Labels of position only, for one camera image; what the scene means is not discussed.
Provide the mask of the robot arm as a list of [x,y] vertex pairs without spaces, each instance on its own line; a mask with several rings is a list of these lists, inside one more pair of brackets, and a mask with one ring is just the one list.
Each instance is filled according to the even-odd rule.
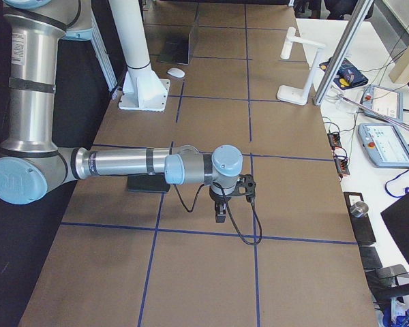
[[10,130],[0,156],[3,201],[28,204],[90,176],[149,175],[162,177],[166,186],[206,186],[216,221],[230,214],[229,199],[247,182],[235,146],[204,154],[189,145],[89,151],[59,148],[52,141],[58,43],[91,38],[90,1],[5,1],[3,15],[12,27]]

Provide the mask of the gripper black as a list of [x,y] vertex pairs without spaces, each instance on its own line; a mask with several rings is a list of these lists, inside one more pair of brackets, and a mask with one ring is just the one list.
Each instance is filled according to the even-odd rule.
[[215,222],[216,223],[225,222],[226,207],[231,197],[227,194],[223,196],[222,194],[216,193],[212,188],[209,189],[209,195],[211,199],[214,201]]

